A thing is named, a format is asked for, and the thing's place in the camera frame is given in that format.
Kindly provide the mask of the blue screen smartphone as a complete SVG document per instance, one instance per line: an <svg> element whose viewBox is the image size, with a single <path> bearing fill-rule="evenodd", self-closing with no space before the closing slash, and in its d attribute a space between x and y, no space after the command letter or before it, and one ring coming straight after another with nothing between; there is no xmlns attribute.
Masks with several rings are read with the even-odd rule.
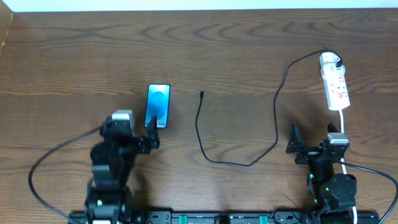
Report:
<svg viewBox="0 0 398 224"><path fill-rule="evenodd" d="M157 128L166 128L169 117L170 84L150 84L147 93L145 127L153 116L157 117Z"/></svg>

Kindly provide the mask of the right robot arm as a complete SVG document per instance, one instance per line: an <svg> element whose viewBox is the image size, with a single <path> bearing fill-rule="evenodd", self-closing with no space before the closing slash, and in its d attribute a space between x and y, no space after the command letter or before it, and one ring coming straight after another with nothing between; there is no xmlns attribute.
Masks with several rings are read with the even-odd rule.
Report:
<svg viewBox="0 0 398 224"><path fill-rule="evenodd" d="M333 123L328 125L327 138L318 146L305 146L298 126L292 123L286 153L296 155L296 164L307 164L307 184L317 209L311 213L313 221L320 223L326 213L342 212L356 205L357 180L351 174L334 172L333 164L344 158L349 148L348 138Z"/></svg>

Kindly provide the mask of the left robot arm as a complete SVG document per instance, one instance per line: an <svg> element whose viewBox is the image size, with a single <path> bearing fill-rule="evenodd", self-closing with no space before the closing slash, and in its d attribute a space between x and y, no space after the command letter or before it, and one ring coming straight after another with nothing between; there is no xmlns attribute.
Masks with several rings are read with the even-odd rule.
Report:
<svg viewBox="0 0 398 224"><path fill-rule="evenodd" d="M160 146L157 117L151 117L145 136L132 134L129 113L107 117L99 130L103 141L90 152L93 180L88 182L85 200L87 223L146 223L147 215L131 205L127 186L130 171L139 154L149 154Z"/></svg>

